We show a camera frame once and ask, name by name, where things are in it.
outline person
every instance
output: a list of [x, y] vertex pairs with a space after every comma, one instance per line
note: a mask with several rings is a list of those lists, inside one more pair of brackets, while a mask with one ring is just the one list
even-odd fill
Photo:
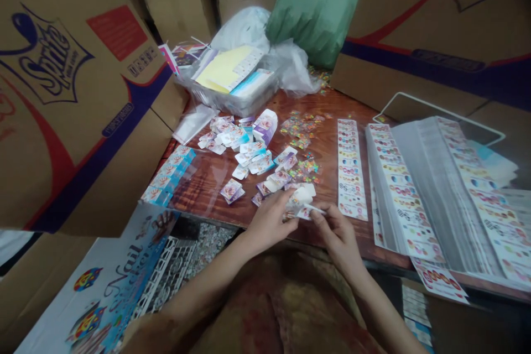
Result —
[[325, 216], [311, 212], [333, 264], [321, 250], [286, 244], [299, 225], [282, 220], [293, 192], [272, 195], [160, 312], [132, 322], [122, 352], [426, 353], [363, 265], [335, 205], [314, 205]]

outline wooden tabletop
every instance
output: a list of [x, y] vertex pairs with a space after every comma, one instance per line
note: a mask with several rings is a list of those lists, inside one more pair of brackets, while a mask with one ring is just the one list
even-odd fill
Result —
[[[289, 114], [293, 110], [299, 111], [300, 115], [305, 113], [322, 116], [325, 113], [333, 115], [333, 119], [326, 119], [319, 125], [315, 130], [315, 138], [311, 140], [311, 144], [306, 150], [299, 150], [298, 158], [301, 159], [303, 154], [311, 152], [322, 166], [323, 173], [319, 176], [322, 182], [321, 184], [314, 184], [317, 193], [314, 200], [328, 201], [334, 204], [337, 204], [337, 119], [351, 118], [357, 122], [369, 222], [349, 217], [348, 220], [352, 222], [356, 230], [361, 256], [365, 260], [383, 263], [387, 266], [413, 270], [409, 257], [382, 249], [374, 244], [365, 127], [367, 124], [373, 123], [372, 118], [378, 112], [330, 88], [326, 90], [325, 94], [317, 93], [302, 98], [290, 98], [283, 90], [279, 90], [269, 101], [267, 108], [277, 114], [279, 126], [290, 117]], [[289, 136], [279, 133], [279, 129], [280, 127], [268, 146], [274, 157], [291, 140]], [[197, 146], [199, 137], [208, 131], [210, 129], [207, 126], [188, 143], [188, 146], [194, 148], [197, 153], [196, 159], [189, 168], [189, 172], [194, 172], [194, 174], [189, 179], [181, 180], [170, 206], [198, 218], [246, 228], [257, 210], [257, 207], [251, 202], [251, 198], [258, 192], [256, 184], [265, 181], [270, 173], [260, 176], [249, 174], [246, 179], [240, 181], [245, 195], [229, 206], [220, 195], [220, 190], [232, 178], [232, 172], [238, 165], [235, 159], [236, 153], [230, 148], [222, 155], [199, 149]], [[172, 139], [160, 165], [164, 163], [177, 145], [178, 143]], [[290, 238], [314, 246], [324, 246], [316, 227], [305, 220], [301, 220], [299, 228], [290, 235]], [[468, 275], [457, 273], [454, 275], [463, 285], [531, 303], [531, 294]]]

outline patterned floor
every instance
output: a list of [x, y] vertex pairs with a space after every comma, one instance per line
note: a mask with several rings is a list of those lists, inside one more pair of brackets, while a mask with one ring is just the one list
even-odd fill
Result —
[[181, 286], [186, 284], [199, 271], [203, 270], [207, 264], [209, 264], [214, 257], [221, 252], [225, 243], [227, 243], [235, 233], [236, 230], [229, 230], [212, 224], [201, 223], [197, 247], [190, 260], [190, 264], [186, 269], [183, 284]]

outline clear plastic box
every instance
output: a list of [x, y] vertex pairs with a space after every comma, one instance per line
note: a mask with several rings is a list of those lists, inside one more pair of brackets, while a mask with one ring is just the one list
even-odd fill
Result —
[[283, 67], [278, 65], [278, 62], [273, 62], [269, 57], [271, 56], [265, 55], [262, 57], [257, 69], [264, 68], [273, 73], [255, 90], [252, 96], [238, 97], [221, 93], [203, 87], [195, 80], [192, 80], [191, 77], [199, 67], [199, 61], [184, 69], [179, 76], [175, 77], [175, 81], [186, 87], [195, 100], [202, 102], [206, 106], [245, 118], [257, 114], [279, 88], [279, 77]]

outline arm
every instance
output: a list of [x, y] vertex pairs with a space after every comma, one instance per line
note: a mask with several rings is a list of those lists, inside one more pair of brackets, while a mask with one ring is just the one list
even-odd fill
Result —
[[162, 308], [177, 324], [215, 303], [240, 269], [254, 256], [285, 239], [299, 219], [282, 223], [286, 203], [295, 190], [279, 191], [257, 210], [247, 231], [182, 287]]
[[315, 207], [327, 212], [328, 220], [315, 210], [311, 218], [319, 228], [334, 264], [352, 288], [369, 332], [389, 353], [425, 354], [422, 344], [363, 265], [353, 225], [333, 204], [320, 203]]

